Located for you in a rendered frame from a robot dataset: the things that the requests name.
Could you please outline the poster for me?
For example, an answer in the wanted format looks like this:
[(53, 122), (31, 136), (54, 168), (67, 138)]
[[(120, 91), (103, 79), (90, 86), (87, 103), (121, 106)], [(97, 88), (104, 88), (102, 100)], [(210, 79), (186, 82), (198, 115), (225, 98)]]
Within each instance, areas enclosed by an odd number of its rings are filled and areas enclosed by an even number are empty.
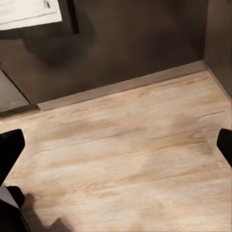
[(0, 0), (0, 40), (78, 33), (73, 0)]

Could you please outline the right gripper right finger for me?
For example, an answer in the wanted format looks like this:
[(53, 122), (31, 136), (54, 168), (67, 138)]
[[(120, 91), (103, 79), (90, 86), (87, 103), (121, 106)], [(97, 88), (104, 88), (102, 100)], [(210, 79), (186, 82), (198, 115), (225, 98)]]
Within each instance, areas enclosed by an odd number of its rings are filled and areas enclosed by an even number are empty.
[(232, 130), (222, 128), (217, 138), (217, 147), (232, 167)]

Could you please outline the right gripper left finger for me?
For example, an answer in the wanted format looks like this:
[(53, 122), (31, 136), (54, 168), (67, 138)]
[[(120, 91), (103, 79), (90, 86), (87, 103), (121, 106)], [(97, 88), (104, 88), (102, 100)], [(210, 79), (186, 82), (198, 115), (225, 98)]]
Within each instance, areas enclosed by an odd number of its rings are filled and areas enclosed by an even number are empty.
[(25, 148), (21, 129), (0, 134), (0, 186)]

